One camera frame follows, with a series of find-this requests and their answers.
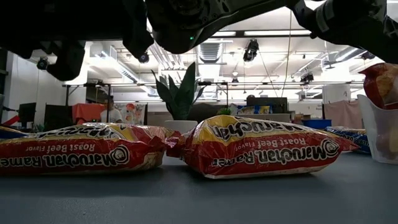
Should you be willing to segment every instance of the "person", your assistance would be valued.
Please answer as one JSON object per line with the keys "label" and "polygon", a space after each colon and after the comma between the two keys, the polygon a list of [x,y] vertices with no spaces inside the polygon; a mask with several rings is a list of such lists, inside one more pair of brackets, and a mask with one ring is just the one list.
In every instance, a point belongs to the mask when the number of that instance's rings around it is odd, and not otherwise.
{"label": "person", "polygon": [[[105,110],[101,112],[101,122],[106,122],[106,111],[108,109],[108,101],[105,101]],[[109,123],[123,123],[122,114],[114,107],[113,96],[109,101]]]}

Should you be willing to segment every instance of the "clear plastic cup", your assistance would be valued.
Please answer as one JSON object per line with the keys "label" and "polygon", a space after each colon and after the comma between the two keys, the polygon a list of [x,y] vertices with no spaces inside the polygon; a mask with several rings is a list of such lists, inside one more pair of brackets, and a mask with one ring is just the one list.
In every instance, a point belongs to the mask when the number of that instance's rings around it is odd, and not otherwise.
{"label": "clear plastic cup", "polygon": [[380,109],[364,95],[358,100],[372,158],[398,164],[398,110]]}

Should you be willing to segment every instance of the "snake plant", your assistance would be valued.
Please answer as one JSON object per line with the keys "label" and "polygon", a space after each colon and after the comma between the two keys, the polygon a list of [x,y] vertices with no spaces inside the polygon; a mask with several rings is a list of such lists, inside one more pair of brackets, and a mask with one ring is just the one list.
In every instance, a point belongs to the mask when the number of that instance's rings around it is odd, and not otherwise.
{"label": "snake plant", "polygon": [[195,80],[195,75],[196,65],[193,62],[185,72],[180,87],[174,83],[170,76],[169,85],[164,77],[159,77],[159,80],[156,79],[157,92],[160,98],[166,102],[167,110],[174,120],[186,120],[192,105],[203,93],[205,87],[198,90],[198,81]]}

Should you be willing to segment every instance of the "camera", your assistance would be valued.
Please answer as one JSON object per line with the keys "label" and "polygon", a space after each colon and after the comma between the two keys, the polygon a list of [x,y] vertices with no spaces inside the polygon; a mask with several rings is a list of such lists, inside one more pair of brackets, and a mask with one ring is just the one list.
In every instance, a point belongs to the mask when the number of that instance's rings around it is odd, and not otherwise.
{"label": "camera", "polygon": [[149,55],[148,52],[144,52],[139,58],[138,58],[139,63],[147,63],[149,62]]}
{"label": "camera", "polygon": [[245,62],[251,62],[254,60],[254,58],[257,56],[257,51],[259,50],[259,43],[257,43],[257,40],[250,40],[248,47],[246,47],[246,50],[244,51],[243,54],[243,60]]}
{"label": "camera", "polygon": [[48,58],[47,57],[41,57],[40,60],[37,62],[36,67],[39,70],[46,70],[48,65],[49,65]]}
{"label": "camera", "polygon": [[312,72],[308,72],[301,76],[300,82],[312,82],[313,81],[313,74]]}

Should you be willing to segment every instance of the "blue package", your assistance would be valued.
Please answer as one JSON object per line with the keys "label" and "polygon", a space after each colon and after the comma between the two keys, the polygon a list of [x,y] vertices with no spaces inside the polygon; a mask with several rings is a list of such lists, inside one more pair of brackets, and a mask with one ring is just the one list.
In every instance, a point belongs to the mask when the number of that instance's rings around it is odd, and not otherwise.
{"label": "blue package", "polygon": [[351,129],[345,127],[327,127],[325,131],[343,137],[357,144],[360,148],[357,151],[370,154],[368,136],[365,129]]}
{"label": "blue package", "polygon": [[13,139],[13,138],[21,138],[24,136],[27,136],[27,134],[12,128],[0,126],[0,139]]}

